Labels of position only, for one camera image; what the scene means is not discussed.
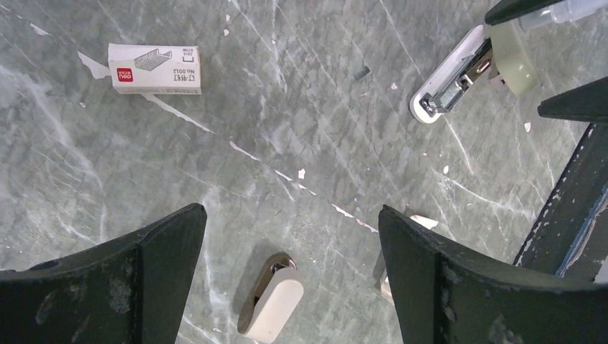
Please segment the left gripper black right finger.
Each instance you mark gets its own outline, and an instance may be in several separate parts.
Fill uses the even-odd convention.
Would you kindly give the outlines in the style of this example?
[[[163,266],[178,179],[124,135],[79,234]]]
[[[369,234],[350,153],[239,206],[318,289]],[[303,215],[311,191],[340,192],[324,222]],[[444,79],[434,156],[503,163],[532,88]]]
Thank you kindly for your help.
[[[390,206],[379,238],[405,343],[605,343],[607,286],[493,259]],[[400,273],[396,251],[413,246]]]

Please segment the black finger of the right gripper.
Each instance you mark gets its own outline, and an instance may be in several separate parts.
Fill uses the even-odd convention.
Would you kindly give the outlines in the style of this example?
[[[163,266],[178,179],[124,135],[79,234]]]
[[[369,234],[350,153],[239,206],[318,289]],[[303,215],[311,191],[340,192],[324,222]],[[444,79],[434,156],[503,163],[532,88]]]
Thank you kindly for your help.
[[[607,124],[607,77],[543,100],[542,118]]]
[[[559,2],[561,0],[500,0],[485,14],[484,20],[494,26]]]

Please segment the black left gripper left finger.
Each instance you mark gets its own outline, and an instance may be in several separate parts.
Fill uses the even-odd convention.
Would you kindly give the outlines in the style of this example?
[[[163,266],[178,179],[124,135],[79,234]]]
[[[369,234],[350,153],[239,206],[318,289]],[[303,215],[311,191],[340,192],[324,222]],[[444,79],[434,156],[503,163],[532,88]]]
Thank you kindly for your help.
[[[141,229],[1,272],[3,343],[174,343],[207,214],[189,204]]]

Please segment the pale green white stapler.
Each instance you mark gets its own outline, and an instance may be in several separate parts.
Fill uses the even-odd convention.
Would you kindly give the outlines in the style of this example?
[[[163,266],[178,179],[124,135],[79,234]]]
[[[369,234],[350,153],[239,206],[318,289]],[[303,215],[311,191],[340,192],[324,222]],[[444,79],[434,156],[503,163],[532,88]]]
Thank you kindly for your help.
[[[514,95],[527,92],[540,83],[528,53],[516,20],[477,25],[414,93],[409,110],[419,122],[435,123],[484,75],[499,90],[507,88]]]

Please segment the white staple box tray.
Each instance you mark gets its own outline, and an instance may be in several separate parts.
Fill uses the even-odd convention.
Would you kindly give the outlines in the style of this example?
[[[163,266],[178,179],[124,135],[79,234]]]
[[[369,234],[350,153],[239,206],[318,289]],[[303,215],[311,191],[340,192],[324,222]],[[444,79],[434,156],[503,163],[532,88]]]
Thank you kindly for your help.
[[[438,220],[430,219],[419,214],[410,215],[409,218],[412,221],[416,222],[418,225],[430,231],[434,231],[435,227],[439,224]],[[398,270],[400,273],[403,273],[405,271],[404,267],[410,266],[412,264],[412,259],[410,256],[412,253],[414,253],[413,246],[411,244],[408,244],[405,248],[398,249],[396,253],[397,255],[394,257],[394,265],[399,263]],[[376,285],[379,289],[380,295],[390,305],[394,305],[394,299],[390,285],[390,276],[386,268],[386,262],[382,251],[380,251],[376,266],[374,267],[374,275],[378,277],[378,282],[376,283]]]

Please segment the brown stapler base part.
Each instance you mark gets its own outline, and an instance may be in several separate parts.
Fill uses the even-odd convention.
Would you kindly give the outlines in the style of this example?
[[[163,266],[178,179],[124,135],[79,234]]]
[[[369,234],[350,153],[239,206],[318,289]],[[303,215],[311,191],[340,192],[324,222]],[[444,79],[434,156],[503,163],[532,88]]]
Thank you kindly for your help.
[[[274,343],[304,294],[303,278],[285,252],[270,256],[243,304],[237,331],[259,343]]]

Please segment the small metal staple strip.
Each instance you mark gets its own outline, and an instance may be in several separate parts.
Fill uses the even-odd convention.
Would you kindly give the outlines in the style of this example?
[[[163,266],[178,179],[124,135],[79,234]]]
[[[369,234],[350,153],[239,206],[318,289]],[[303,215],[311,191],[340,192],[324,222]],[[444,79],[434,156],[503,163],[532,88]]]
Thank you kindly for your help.
[[[355,79],[355,81],[361,81],[363,78],[365,78],[365,76],[367,76],[369,73],[371,72],[371,70],[369,69],[368,66],[364,66],[363,69],[359,72],[357,72],[353,78]]]

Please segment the white staple box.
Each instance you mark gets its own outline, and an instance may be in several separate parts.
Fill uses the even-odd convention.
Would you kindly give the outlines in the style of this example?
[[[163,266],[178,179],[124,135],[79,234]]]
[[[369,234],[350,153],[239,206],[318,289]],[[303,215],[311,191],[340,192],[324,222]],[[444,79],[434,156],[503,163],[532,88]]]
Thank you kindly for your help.
[[[108,67],[120,94],[201,94],[198,47],[109,44]]]

